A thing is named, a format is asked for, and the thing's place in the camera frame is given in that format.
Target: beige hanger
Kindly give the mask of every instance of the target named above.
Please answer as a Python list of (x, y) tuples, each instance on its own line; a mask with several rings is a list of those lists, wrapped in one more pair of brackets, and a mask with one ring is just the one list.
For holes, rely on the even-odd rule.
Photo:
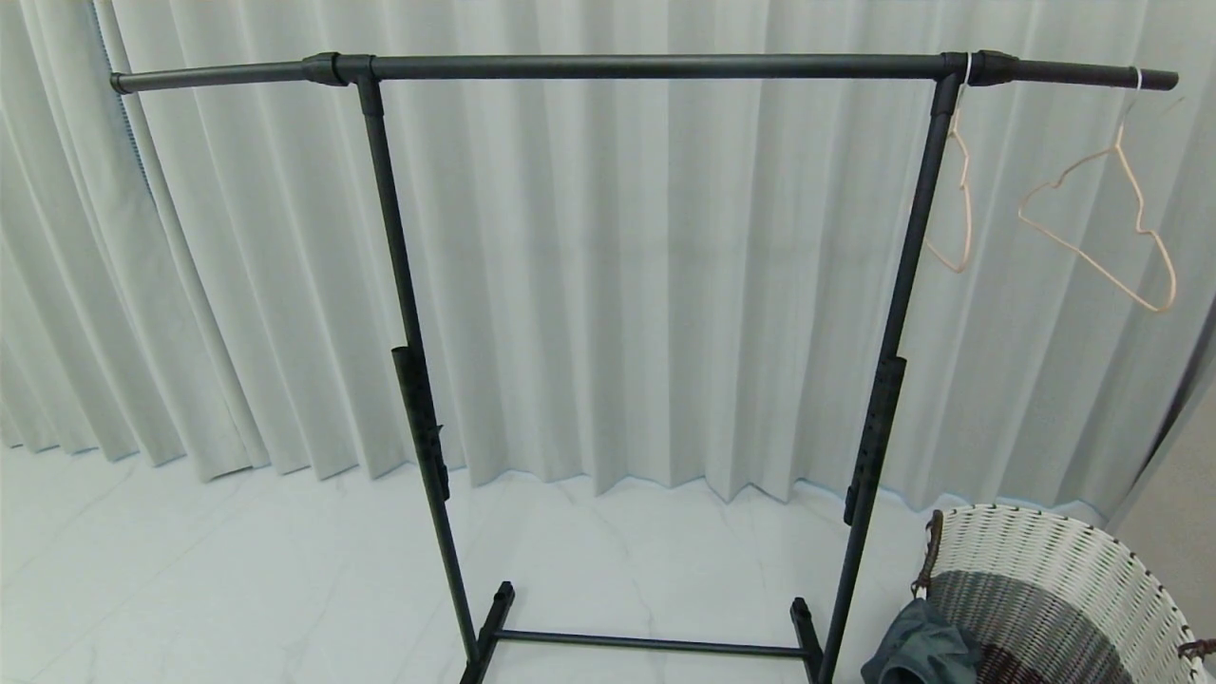
[[(1137, 68), (1136, 69), (1136, 91), (1137, 92), (1139, 92), (1142, 84), (1143, 84), (1143, 75), (1141, 74), (1139, 68)], [(1141, 192), (1139, 181), (1136, 180), (1136, 174), (1132, 173), (1132, 167), (1127, 162), (1127, 155), (1124, 153), (1124, 147), (1122, 147), (1122, 145), (1124, 145), (1124, 125), (1126, 124), (1126, 120), (1127, 120), (1127, 112), (1131, 111), (1132, 105), (1135, 105), (1135, 103), (1136, 103), (1136, 100), (1133, 99), (1132, 102), (1130, 105), (1127, 105), (1127, 108), (1124, 110), (1124, 116), (1119, 120), (1119, 130), (1115, 133), (1115, 144), (1114, 145), (1111, 145), (1110, 147), (1107, 147), (1105, 150), (1102, 150), (1100, 152), (1094, 152), (1093, 155), (1090, 155), (1088, 157), (1085, 157), (1083, 159), (1081, 159), (1081, 161), (1076, 162), (1075, 164), (1070, 166), (1069, 168), (1064, 169), (1064, 173), (1062, 173), (1058, 179), (1055, 179), (1055, 181), (1043, 183), (1042, 185), (1040, 185), (1040, 186), (1035, 187), (1034, 190), (1031, 190), (1030, 192), (1028, 192), (1026, 196), (1021, 198), (1021, 202), (1018, 203), (1018, 218), (1021, 220), (1021, 223), (1025, 223), (1026, 225), (1030, 225), (1031, 228), (1034, 228), (1038, 232), (1042, 232), (1047, 237), (1051, 237), (1052, 240), (1054, 240), (1060, 246), (1065, 247), (1070, 252), (1075, 253), (1076, 256), (1079, 256), (1082, 259), (1085, 259), (1086, 262), (1088, 262), (1088, 264), (1091, 267), (1098, 269), (1098, 273), (1100, 273), (1102, 275), (1104, 275), (1107, 277), (1107, 280), (1109, 280), (1110, 282), (1115, 284), (1115, 287), (1119, 287), (1120, 290), (1122, 290), (1124, 293), (1127, 295), (1128, 297), (1131, 297), (1132, 301), (1136, 302), (1137, 304), (1144, 307), (1145, 309), (1148, 309), (1150, 312), (1161, 313), (1161, 312), (1169, 310), (1170, 307), (1173, 305), (1173, 299), (1175, 299), (1175, 297), (1178, 293), (1178, 275), (1173, 270), (1173, 262), (1170, 259), (1170, 252), (1169, 252), (1169, 250), (1165, 248), (1165, 243), (1161, 242), (1161, 236), (1158, 235), (1158, 232), (1155, 230), (1145, 230), (1144, 226), (1143, 226), (1143, 223), (1144, 223), (1144, 194)], [(1026, 218), (1026, 213), (1025, 213), (1026, 204), (1030, 203), (1030, 198), (1034, 197), (1040, 190), (1043, 190), (1043, 189), (1047, 189), (1047, 187), (1051, 187), (1052, 190), (1059, 189), (1059, 186), (1064, 185), (1064, 179), (1066, 179), (1070, 173), (1073, 173), (1077, 168), (1080, 168), (1080, 167), (1082, 167), (1082, 166), (1085, 166), (1085, 164), (1087, 164), (1087, 163), (1090, 163), (1090, 162), (1092, 162), (1094, 159), (1100, 159), (1102, 157), (1105, 157), (1107, 155), (1111, 155), (1111, 153), (1114, 153), (1115, 156), (1119, 157), (1119, 163), (1120, 163), (1120, 166), (1124, 169), (1124, 175), (1127, 176), (1127, 180), (1131, 181), (1131, 184), (1132, 184), (1132, 190), (1136, 191), (1136, 226), (1135, 226), (1136, 234), (1137, 235), (1148, 235), (1148, 236), (1150, 236), (1153, 239), (1153, 242), (1156, 243), (1158, 251), (1161, 253), (1161, 259), (1165, 262), (1165, 268), (1166, 268), (1166, 270), (1170, 274), (1170, 296), (1166, 298), (1165, 303), (1161, 304), (1161, 305), (1159, 305), (1159, 307), (1158, 305), (1153, 305), (1153, 304), (1148, 303), (1147, 301), (1144, 301), (1143, 297), (1141, 297), (1135, 291), (1132, 291), (1131, 287), (1127, 287), (1126, 285), (1124, 285), (1122, 281), (1120, 281), (1118, 277), (1115, 277), (1114, 275), (1111, 275), (1111, 273), (1109, 270), (1107, 270), (1105, 268), (1102, 267), (1102, 264), (1099, 264), (1098, 262), (1096, 262), (1093, 259), (1093, 257), (1091, 257), (1090, 254), (1086, 254), (1080, 247), (1077, 247), (1077, 246), (1075, 246), (1075, 245), (1065, 241), (1060, 236), (1055, 235), (1054, 232), (1052, 232), (1051, 230), (1048, 230), (1047, 226), (1045, 226), (1043, 224), (1037, 223), (1037, 222), (1035, 222), (1035, 220), (1032, 220), (1030, 218)]]
[(963, 232), (963, 258), (955, 265), (946, 257), (941, 256), (941, 252), (933, 246), (929, 239), (925, 239), (924, 246), (933, 252), (934, 257), (941, 262), (946, 268), (955, 273), (963, 273), (967, 268), (968, 262), (972, 259), (972, 186), (970, 181), (967, 179), (967, 169), (972, 163), (972, 155), (967, 151), (967, 141), (963, 140), (963, 134), (958, 131), (958, 123), (963, 118), (963, 91), (967, 88), (967, 82), (972, 79), (972, 54), (967, 54), (967, 73), (963, 75), (963, 85), (958, 90), (958, 100), (955, 103), (955, 116), (950, 119), (950, 133), (946, 134), (946, 140), (953, 140), (958, 145), (958, 151), (963, 153), (963, 173), (962, 178), (958, 179), (958, 189), (963, 191), (963, 212), (967, 218), (967, 226)]

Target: curtain fold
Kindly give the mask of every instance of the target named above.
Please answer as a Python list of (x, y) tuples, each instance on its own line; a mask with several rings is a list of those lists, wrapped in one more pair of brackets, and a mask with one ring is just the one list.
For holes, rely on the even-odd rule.
[[(5, 245), (23, 251), (11, 260), (32, 301), (18, 313), (40, 316), (60, 365), (29, 365), (19, 344), (6, 344), (4, 358), (24, 375), (0, 383), (0, 428), (44, 441), (60, 433), (47, 427), (68, 420), (50, 408), (58, 399), (18, 408), (15, 398), (61, 372), (57, 386), (94, 426), (83, 443), (105, 433), (154, 458), (180, 448), (204, 477), (268, 462), (319, 477), (362, 465), (375, 477), (412, 460), (388, 354), (404, 336), (353, 90), (269, 84), (130, 96), (145, 185), (98, 60), (58, 54), (74, 35), (58, 15), (85, 17), (63, 7), (21, 5), (34, 37), (23, 58), (44, 80), (55, 74), (50, 113), (30, 125), (46, 128), (57, 157), (43, 162), (11, 133), (9, 142), (18, 168), (36, 159), (58, 178), (18, 176), (30, 190), (15, 189), (16, 208), (6, 200), (5, 209)], [(1216, 73), (1209, 4), (114, 0), (96, 11), (108, 58), (134, 71), (326, 50), (981, 47), (1180, 71), (1171, 94), (1042, 84), (966, 92), (974, 258), (962, 275), (931, 256), (921, 264), (883, 480), (917, 506), (951, 492), (1113, 510), (1150, 453), (1216, 295), (1205, 180), (1216, 150), (1204, 134), (1214, 114), (1200, 106)], [(451, 466), (468, 465), (474, 482), (508, 469), (545, 480), (589, 473), (601, 490), (627, 475), (668, 486), (706, 477), (725, 498), (749, 483), (784, 498), (799, 478), (846, 487), (928, 84), (383, 89)], [(1164, 236), (1181, 279), (1165, 315), (1136, 309), (1015, 214), (1028, 189), (1108, 145), (1131, 99), (1125, 150), (1147, 197), (1145, 225)], [(81, 136), (108, 142), (85, 152)], [(951, 148), (929, 228), (947, 254), (961, 245), (959, 172)], [(39, 214), (39, 189), (58, 186), (80, 207)], [(1165, 271), (1131, 235), (1133, 208), (1119, 169), (1102, 163), (1031, 212), (1160, 293)], [(58, 222), (71, 228), (45, 228)], [(69, 230), (100, 247), (67, 274), (57, 254)], [(120, 239), (135, 235), (153, 235), (139, 243), (154, 254)], [(58, 284), (44, 287), (43, 271), (61, 274)], [(94, 281), (106, 287), (86, 287)], [(72, 315), (61, 321), (47, 307)], [(161, 337), (167, 327), (188, 338), (182, 349)], [(136, 354), (145, 370), (119, 379), (113, 369)], [(134, 410), (153, 397), (159, 408)]]

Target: white marble floor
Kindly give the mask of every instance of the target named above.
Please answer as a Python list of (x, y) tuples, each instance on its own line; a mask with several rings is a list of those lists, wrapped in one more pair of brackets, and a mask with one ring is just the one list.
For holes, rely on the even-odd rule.
[[(455, 684), (463, 657), (418, 471), (317, 482), (269, 469), (199, 484), (187, 462), (0, 454), (6, 684)], [(704, 482), (542, 484), (507, 473), (449, 503), (474, 623), (502, 579), (508, 627), (795, 645), (827, 630), (848, 528), (801, 484), (788, 505)], [(908, 599), (925, 516), (884, 495), (837, 682), (860, 682)], [(796, 661), (503, 644), (488, 683), (805, 682)]]

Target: black garment rack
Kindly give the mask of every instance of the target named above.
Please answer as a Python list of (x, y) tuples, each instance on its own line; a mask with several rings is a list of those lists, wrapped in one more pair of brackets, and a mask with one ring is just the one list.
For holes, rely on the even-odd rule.
[[(835, 606), (827, 641), (820, 646), (811, 623), (806, 601), (796, 598), (789, 609), (798, 646), (762, 646), (751, 644), (715, 644), (671, 639), (641, 639), (597, 634), (564, 634), (525, 632), (505, 627), (507, 611), (514, 601), (514, 589), (503, 582), (494, 594), (490, 612), (480, 632), (474, 632), (468, 596), (456, 557), (451, 525), (444, 501), (450, 497), (447, 469), (439, 443), (435, 407), (427, 376), (422, 331), (410, 277), (405, 232), (398, 206), (393, 166), (389, 159), (388, 136), (384, 130), (384, 103), (381, 99), (382, 80), (454, 80), (454, 79), (922, 79), (936, 84), (929, 110), (929, 133), (921, 158), (916, 194), (908, 215), (903, 248), (895, 274), (890, 310), (883, 330), (878, 365), (869, 393), (866, 422), (854, 470), (852, 483), (845, 497), (844, 521), (851, 527), (845, 549)], [(389, 257), (396, 280), (396, 296), (405, 324), (405, 347), (392, 351), (398, 381), (405, 399), (406, 415), (413, 436), (422, 472), (422, 482), (430, 505), (439, 554), (447, 574), (465, 644), (467, 665), (461, 684), (483, 680), (490, 666), (494, 647), (500, 641), (531, 641), (580, 646), (614, 646), (699, 654), (727, 654), (796, 658), (806, 666), (811, 684), (829, 684), (840, 652), (845, 621), (857, 583), (861, 554), (866, 545), (874, 497), (886, 442), (890, 437), (903, 380), (906, 360), (897, 355), (903, 319), (907, 316), (912, 281), (916, 276), (921, 245), (924, 241), (929, 207), (933, 203), (938, 173), (946, 148), (946, 134), (955, 112), (964, 78), (969, 86), (997, 85), (1010, 82), (1064, 83), (1105, 85), (1111, 88), (1142, 88), (1170, 90), (1178, 83), (1173, 72), (1138, 69), (1065, 62), (1020, 60), (1003, 52), (942, 52), (940, 55), (513, 55), (513, 56), (417, 56), (377, 57), (373, 55), (340, 55), (322, 52), (295, 62), (236, 65), (124, 74), (114, 73), (109, 83), (120, 94), (142, 90), (195, 88), (242, 83), (272, 83), (309, 80), (323, 85), (354, 84), (367, 125), (376, 189), (381, 213), (388, 234)]]

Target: woven basket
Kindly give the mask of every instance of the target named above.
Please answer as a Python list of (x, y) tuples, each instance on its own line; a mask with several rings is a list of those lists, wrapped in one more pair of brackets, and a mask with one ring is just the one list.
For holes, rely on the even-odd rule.
[(934, 511), (912, 583), (983, 644), (980, 684), (1205, 684), (1169, 592), (1091, 525), (1017, 506)]

